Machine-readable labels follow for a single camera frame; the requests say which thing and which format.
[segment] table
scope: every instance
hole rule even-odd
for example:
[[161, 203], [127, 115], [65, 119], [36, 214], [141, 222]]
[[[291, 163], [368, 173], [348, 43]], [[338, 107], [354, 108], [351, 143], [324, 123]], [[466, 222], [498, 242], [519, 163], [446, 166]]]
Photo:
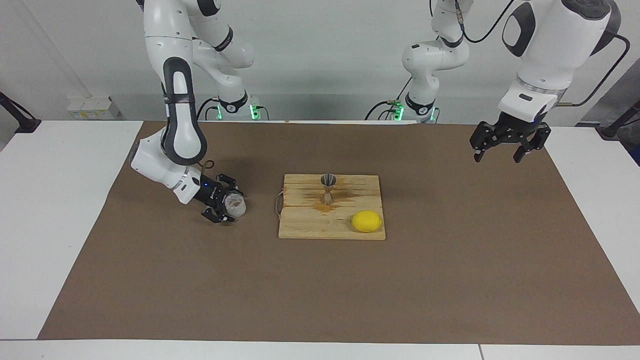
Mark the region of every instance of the table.
[[[0, 152], [0, 228], [4, 232], [0, 240], [0, 271], [10, 274], [0, 281], [3, 289], [1, 339], [37, 337], [140, 126], [141, 122], [48, 121], [35, 134], [17, 135]], [[640, 168], [620, 144], [602, 141], [592, 129], [554, 128], [547, 149], [636, 308], [640, 309], [640, 265], [636, 261], [640, 245], [635, 241], [640, 231], [637, 223], [640, 192], [636, 191]], [[640, 357], [640, 347], [109, 340], [0, 342], [0, 354], [9, 358], [33, 357], [29, 353], [69, 358], [73, 352], [78, 359], [95, 357], [95, 354], [131, 359], [170, 358], [172, 354], [225, 359], [271, 359], [284, 354], [300, 359], [480, 359], [481, 350], [485, 359], [539, 352], [559, 359]]]

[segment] white wall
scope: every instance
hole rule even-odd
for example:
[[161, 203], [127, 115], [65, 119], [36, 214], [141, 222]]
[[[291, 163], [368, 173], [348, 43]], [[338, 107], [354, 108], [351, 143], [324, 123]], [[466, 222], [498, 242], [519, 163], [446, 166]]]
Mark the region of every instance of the white wall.
[[[93, 95], [111, 95], [128, 119], [164, 117], [159, 80], [145, 51], [142, 13], [134, 0], [0, 1], [0, 88], [9, 96], [38, 117], [65, 119], [66, 96], [78, 93], [10, 1], [26, 3]], [[476, 1], [467, 17], [470, 36], [481, 36], [507, 2]], [[618, 4], [620, 33], [634, 41], [640, 33], [640, 4]], [[242, 74], [272, 119], [361, 119], [374, 103], [395, 97], [408, 79], [400, 58], [404, 47], [435, 38], [427, 6], [427, 0], [223, 1], [236, 35], [256, 48], [255, 65]], [[500, 31], [471, 48], [463, 68], [438, 75], [442, 122], [493, 122], [497, 103], [515, 76], [519, 60], [502, 45]], [[592, 57], [565, 101], [582, 100], [622, 49], [614, 41]], [[638, 57], [636, 44], [587, 106], [557, 109], [548, 121], [575, 124]], [[199, 69], [195, 77], [199, 99], [215, 93]], [[0, 122], [11, 121], [0, 111]]]

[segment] metal jigger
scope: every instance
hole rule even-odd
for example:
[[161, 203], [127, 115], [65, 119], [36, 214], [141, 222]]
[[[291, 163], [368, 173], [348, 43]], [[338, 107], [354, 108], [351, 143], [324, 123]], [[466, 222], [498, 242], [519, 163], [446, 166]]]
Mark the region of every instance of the metal jigger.
[[337, 179], [333, 174], [325, 174], [320, 178], [320, 182], [324, 188], [324, 195], [322, 196], [322, 203], [324, 205], [331, 205], [333, 203], [333, 197], [331, 196], [331, 189], [335, 185]]

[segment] white tabletop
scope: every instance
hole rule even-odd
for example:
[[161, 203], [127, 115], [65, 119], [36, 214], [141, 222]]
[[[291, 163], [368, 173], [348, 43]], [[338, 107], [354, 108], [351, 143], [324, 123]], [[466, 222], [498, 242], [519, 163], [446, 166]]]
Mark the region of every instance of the white tabletop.
[[[37, 338], [140, 126], [47, 121], [0, 152], [0, 339]], [[593, 129], [553, 128], [547, 150], [640, 309], [640, 168], [619, 143], [602, 141]], [[541, 351], [537, 359], [640, 359], [640, 347], [133, 340], [0, 341], [0, 358], [480, 360], [480, 349], [484, 360]]]

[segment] wooden cutting board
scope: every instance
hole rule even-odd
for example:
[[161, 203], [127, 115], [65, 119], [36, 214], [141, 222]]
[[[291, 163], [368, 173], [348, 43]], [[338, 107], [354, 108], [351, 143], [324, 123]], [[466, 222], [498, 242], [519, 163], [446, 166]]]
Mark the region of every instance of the wooden cutting board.
[[[376, 175], [336, 175], [333, 203], [321, 201], [321, 174], [287, 174], [284, 177], [281, 239], [384, 240], [386, 238], [380, 180]], [[351, 226], [351, 217], [363, 210], [375, 211], [383, 223], [373, 233]]]

